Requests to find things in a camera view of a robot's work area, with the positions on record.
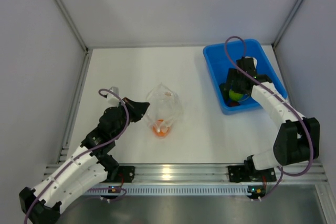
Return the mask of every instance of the white table surface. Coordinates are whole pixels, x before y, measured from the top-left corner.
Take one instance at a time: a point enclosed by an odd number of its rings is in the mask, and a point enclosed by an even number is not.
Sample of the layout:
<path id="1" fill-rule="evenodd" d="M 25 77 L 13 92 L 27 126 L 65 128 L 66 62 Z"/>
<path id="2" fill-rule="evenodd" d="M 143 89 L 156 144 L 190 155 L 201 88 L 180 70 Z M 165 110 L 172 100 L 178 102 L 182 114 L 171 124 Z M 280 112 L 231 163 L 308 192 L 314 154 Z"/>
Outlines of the white table surface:
<path id="1" fill-rule="evenodd" d="M 263 49 L 280 77 L 271 46 Z M 203 47 L 94 49 L 73 129 L 71 155 L 109 107 L 100 88 L 144 101 L 160 82 L 175 91 L 184 114 L 159 139 L 144 121 L 132 123 L 111 151 L 119 163 L 241 163 L 271 146 L 277 130 L 263 109 L 224 115 L 219 107 Z"/>

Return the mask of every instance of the clear plastic bag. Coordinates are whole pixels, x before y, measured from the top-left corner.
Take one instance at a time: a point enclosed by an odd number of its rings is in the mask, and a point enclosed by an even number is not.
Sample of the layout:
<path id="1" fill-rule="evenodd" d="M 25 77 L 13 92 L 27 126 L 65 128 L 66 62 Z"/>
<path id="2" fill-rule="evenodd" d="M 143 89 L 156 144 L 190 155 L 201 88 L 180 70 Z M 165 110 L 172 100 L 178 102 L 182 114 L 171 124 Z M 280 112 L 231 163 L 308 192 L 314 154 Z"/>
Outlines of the clear plastic bag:
<path id="1" fill-rule="evenodd" d="M 148 127 L 158 137 L 166 137 L 173 124 L 182 115 L 179 96 L 162 83 L 148 93 L 150 103 L 144 117 Z"/>

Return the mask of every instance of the green ball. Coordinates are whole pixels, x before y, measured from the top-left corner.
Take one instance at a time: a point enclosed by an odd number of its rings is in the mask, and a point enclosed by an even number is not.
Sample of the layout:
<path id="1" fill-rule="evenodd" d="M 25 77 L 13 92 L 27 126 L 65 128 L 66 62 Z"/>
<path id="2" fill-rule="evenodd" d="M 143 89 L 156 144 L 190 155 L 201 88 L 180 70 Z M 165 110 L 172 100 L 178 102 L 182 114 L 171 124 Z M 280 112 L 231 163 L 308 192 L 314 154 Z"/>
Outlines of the green ball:
<path id="1" fill-rule="evenodd" d="M 229 90 L 229 97 L 231 100 L 239 102 L 243 98 L 243 94 L 236 93 L 232 89 Z"/>

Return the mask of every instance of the blue tray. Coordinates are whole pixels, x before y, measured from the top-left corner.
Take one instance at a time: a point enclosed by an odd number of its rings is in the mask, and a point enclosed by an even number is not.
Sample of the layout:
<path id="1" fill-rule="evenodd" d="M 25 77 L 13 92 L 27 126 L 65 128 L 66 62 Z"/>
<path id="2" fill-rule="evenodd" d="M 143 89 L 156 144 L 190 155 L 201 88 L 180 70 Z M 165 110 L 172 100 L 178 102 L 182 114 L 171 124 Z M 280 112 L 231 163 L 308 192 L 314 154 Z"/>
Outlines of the blue tray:
<path id="1" fill-rule="evenodd" d="M 258 74 L 267 74 L 274 83 L 279 93 L 286 98 L 287 92 L 281 84 L 277 74 L 272 65 L 269 63 L 260 43 L 254 39 L 246 39 L 246 56 L 254 57 L 258 60 L 257 71 Z M 229 42 L 227 50 L 233 61 L 240 59 L 243 55 L 243 44 L 241 41 Z M 226 76 L 229 68 L 234 68 L 231 62 L 227 59 L 224 53 L 224 44 L 216 44 L 206 46 L 203 49 L 203 54 L 209 69 L 209 73 L 215 87 L 215 91 L 219 100 L 221 110 L 224 114 L 230 115 L 241 111 L 247 111 L 259 108 L 260 105 L 252 98 L 240 103 L 240 106 L 228 107 L 223 99 L 219 85 L 226 82 Z"/>

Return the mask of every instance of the gray wall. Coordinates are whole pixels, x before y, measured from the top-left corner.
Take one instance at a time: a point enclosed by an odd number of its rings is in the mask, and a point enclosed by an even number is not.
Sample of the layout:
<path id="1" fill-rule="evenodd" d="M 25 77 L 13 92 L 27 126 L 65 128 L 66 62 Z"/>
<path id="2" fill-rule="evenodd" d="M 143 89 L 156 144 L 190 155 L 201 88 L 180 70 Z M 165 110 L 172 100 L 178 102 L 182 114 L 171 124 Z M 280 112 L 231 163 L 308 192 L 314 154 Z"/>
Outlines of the gray wall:
<path id="1" fill-rule="evenodd" d="M 63 0 L 91 47 L 271 43 L 295 0 Z"/>
<path id="2" fill-rule="evenodd" d="M 0 216 L 55 158 L 83 52 L 53 0 L 0 0 Z"/>
<path id="3" fill-rule="evenodd" d="M 336 0 L 305 0 L 276 53 L 297 109 L 321 124 L 320 158 L 336 195 Z"/>

